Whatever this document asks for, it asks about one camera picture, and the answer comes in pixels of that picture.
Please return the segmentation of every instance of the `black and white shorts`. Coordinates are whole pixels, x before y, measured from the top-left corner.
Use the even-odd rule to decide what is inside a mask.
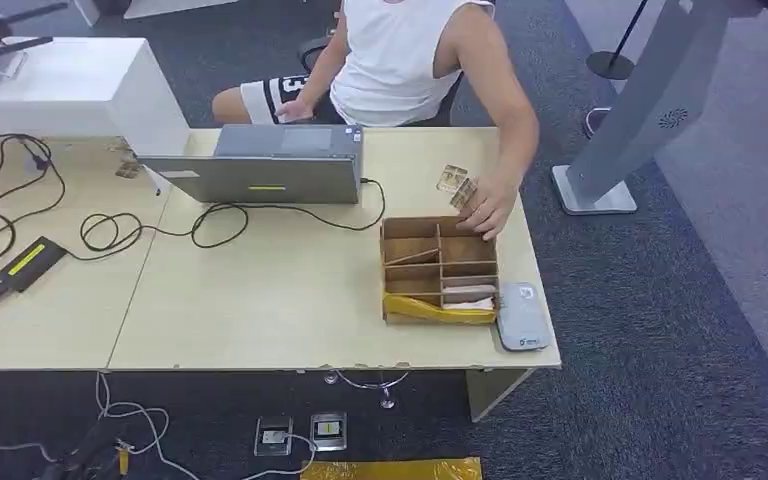
[[[240,85],[240,95],[243,105],[249,112],[252,123],[277,124],[284,123],[275,110],[281,104],[295,100],[307,82],[307,75],[278,77]],[[331,98],[326,92],[313,108],[314,119],[317,123],[345,125],[346,121],[334,109]]]

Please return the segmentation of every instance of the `floor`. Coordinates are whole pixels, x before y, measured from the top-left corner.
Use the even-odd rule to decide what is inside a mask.
[[[11,2],[0,3],[6,11]],[[252,457],[257,416],[292,415],[304,424],[312,412],[339,409],[349,413],[349,450],[325,459],[477,455],[488,480],[768,478],[768,353],[701,228],[655,163],[628,180],[635,215],[562,212],[549,170],[581,150],[582,116],[615,92],[587,71],[590,44],[563,2],[498,3],[542,125],[522,199],[564,368],[536,373],[477,425],[467,420],[460,372],[412,375],[390,412],[366,392],[325,386],[317,374],[111,375],[116,399],[169,408],[168,457],[203,478],[294,466],[303,452],[291,462]],[[92,31],[68,16],[22,31],[149,38],[188,121],[210,126],[213,92],[298,71],[295,46],[322,34],[331,8],[244,0],[136,22],[108,18]],[[458,125],[488,124],[468,88],[453,117]],[[0,442],[39,439],[54,452],[70,450],[96,415],[92,382],[91,372],[0,373]],[[136,421],[111,428],[134,443],[147,439]],[[42,463],[32,452],[0,453],[0,479],[27,480]],[[131,476],[181,478],[154,454],[136,459]]]
[[[636,8],[566,1],[594,50],[613,50]],[[663,4],[647,4],[629,58],[639,58]],[[657,162],[768,355],[768,12],[732,20],[704,115]]]

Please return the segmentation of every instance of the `wooden organizer box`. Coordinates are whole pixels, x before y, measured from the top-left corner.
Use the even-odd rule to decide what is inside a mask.
[[[387,218],[381,226],[384,319],[388,323],[493,323],[499,306],[495,241],[459,230],[458,217]],[[486,285],[486,292],[444,293]],[[443,304],[493,299],[493,310],[443,310]]]

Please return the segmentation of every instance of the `person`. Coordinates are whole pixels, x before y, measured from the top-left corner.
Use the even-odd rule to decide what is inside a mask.
[[[483,0],[343,0],[336,32],[310,76],[220,92],[214,117],[220,123],[315,117],[370,127],[422,125],[463,71],[499,129],[499,162],[478,178],[459,227],[489,240],[514,207],[539,129],[493,9]]]

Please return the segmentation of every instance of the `yellow paper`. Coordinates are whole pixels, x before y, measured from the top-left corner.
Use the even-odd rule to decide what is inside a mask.
[[[424,318],[440,323],[486,325],[496,321],[495,310],[443,310],[415,298],[404,295],[384,294],[384,312]]]
[[[313,462],[301,480],[481,480],[478,457],[408,462]]]

